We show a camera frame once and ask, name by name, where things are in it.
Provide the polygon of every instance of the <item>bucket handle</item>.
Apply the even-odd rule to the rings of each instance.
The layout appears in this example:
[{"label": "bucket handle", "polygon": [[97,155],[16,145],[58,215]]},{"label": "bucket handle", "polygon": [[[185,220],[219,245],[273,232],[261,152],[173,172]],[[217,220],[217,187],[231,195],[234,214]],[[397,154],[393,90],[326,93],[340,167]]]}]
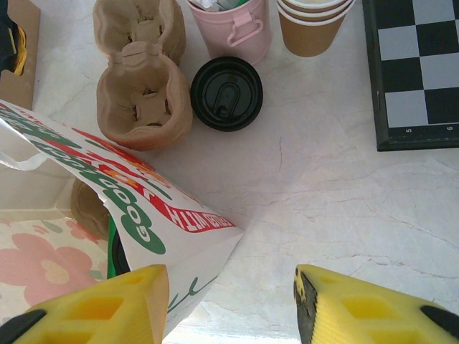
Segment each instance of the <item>bucket handle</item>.
[{"label": "bucket handle", "polygon": [[[236,47],[238,44],[247,41],[251,37],[254,37],[256,34],[260,33],[263,30],[264,26],[262,20],[254,19],[249,12],[245,12],[244,14],[236,16],[234,18],[234,21],[235,23],[232,25],[231,34],[227,38],[227,43],[231,48]],[[232,39],[236,36],[237,28],[249,23],[254,23],[258,25],[258,28],[255,31],[252,31],[249,34],[246,34],[244,37],[241,37],[237,41],[233,42]]]}]

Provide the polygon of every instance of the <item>cardboard box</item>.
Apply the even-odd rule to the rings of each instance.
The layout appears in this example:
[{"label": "cardboard box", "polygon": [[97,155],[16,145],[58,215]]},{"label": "cardboard box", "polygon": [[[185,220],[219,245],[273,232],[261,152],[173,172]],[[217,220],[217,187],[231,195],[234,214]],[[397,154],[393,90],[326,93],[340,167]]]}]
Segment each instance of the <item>cardboard box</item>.
[{"label": "cardboard box", "polygon": [[8,15],[26,33],[27,60],[21,76],[8,70],[1,72],[0,99],[31,110],[34,100],[40,10],[29,0],[8,0]]}]

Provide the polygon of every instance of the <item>stacked paper cups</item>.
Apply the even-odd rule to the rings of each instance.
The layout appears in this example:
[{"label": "stacked paper cups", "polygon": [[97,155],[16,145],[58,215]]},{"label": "stacked paper cups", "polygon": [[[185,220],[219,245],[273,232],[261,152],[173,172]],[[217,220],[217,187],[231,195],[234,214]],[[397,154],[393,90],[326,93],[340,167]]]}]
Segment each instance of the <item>stacked paper cups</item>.
[{"label": "stacked paper cups", "polygon": [[312,57],[333,42],[356,0],[276,0],[285,46],[293,54]]}]

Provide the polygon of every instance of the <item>pink flower pattern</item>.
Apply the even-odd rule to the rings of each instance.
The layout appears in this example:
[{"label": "pink flower pattern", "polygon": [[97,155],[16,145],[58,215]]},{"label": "pink flower pattern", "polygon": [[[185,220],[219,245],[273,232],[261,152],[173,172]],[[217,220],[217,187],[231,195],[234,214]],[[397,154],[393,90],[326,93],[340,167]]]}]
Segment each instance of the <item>pink flower pattern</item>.
[{"label": "pink flower pattern", "polygon": [[38,234],[46,234],[46,233],[49,233],[49,231],[42,227],[42,226],[37,226],[36,224],[33,225],[34,227],[34,231]]},{"label": "pink flower pattern", "polygon": [[11,227],[11,221],[0,219],[0,224],[6,224],[8,227]]},{"label": "pink flower pattern", "polygon": [[88,231],[81,224],[75,223],[72,220],[66,222],[66,225],[72,230],[70,233],[76,239],[88,239],[94,244],[98,243],[98,238],[96,238],[90,231]]},{"label": "pink flower pattern", "polygon": [[89,276],[93,263],[73,247],[55,249],[33,234],[14,234],[16,249],[0,249],[0,282],[25,287],[29,305],[65,295],[96,283]]}]

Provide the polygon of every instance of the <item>black plastic lid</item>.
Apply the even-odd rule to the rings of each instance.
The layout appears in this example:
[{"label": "black plastic lid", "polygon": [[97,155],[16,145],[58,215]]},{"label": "black plastic lid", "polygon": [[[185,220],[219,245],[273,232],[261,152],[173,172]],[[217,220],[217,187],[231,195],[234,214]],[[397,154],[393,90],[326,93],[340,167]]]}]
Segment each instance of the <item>black plastic lid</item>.
[{"label": "black plastic lid", "polygon": [[263,87],[251,64],[237,57],[219,57],[206,63],[191,85],[191,105],[211,128],[236,131],[258,116]]}]

